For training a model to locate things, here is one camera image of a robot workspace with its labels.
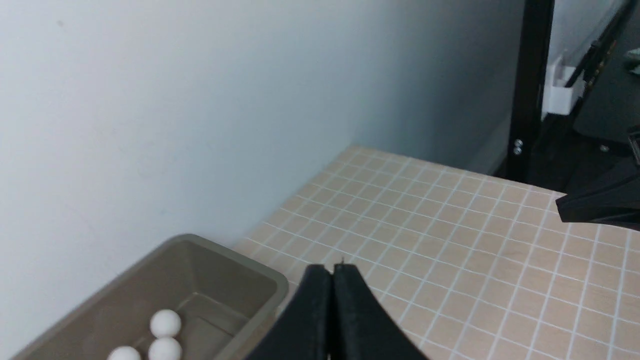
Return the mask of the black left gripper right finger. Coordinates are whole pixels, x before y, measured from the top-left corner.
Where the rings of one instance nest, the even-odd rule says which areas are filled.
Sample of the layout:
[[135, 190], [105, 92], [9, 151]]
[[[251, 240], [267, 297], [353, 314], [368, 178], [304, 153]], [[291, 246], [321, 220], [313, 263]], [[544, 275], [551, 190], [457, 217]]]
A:
[[332, 360], [427, 360], [382, 308], [354, 264], [333, 271]]

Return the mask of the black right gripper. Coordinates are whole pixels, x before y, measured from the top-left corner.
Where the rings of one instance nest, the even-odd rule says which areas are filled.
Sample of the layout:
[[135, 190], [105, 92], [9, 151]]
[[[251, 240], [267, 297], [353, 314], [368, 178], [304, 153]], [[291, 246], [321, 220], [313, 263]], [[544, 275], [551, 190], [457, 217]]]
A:
[[627, 130], [633, 157], [576, 192], [558, 198], [563, 223], [604, 224], [629, 230], [640, 228], [640, 130]]

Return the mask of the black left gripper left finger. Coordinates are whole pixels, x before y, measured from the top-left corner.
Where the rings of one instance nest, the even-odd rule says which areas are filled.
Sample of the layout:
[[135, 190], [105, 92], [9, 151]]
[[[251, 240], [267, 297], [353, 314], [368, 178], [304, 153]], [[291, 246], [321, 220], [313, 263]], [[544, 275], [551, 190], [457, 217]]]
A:
[[333, 278], [324, 265], [306, 267], [295, 294], [247, 360], [326, 360]]

